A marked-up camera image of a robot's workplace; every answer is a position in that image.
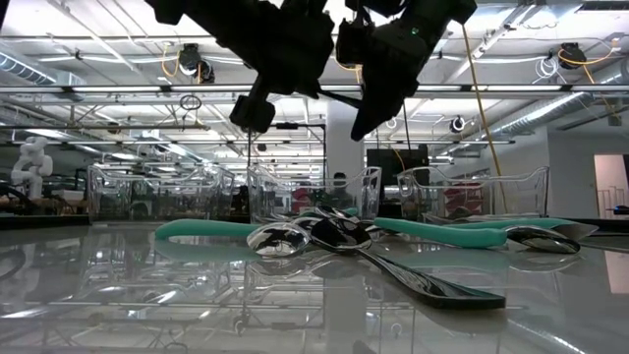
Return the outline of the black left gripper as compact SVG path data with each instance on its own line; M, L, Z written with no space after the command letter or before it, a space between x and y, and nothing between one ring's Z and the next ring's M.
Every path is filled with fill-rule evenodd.
M333 48L334 23L324 9L326 3L326 0L289 2L291 35L299 48L298 92L308 96L318 96L318 79ZM267 131L275 116L268 95L274 89L290 86L285 64L277 57L282 44L283 13L268 1L190 0L186 15L212 34L220 46L257 71L252 90L237 99L230 120L248 130Z

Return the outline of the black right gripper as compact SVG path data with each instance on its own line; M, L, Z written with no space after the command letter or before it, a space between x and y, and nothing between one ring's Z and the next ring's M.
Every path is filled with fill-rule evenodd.
M351 131L351 139L360 141L415 93L416 77L442 35L442 3L346 0L344 5L355 17L339 25L337 62L391 75L363 74L363 98Z

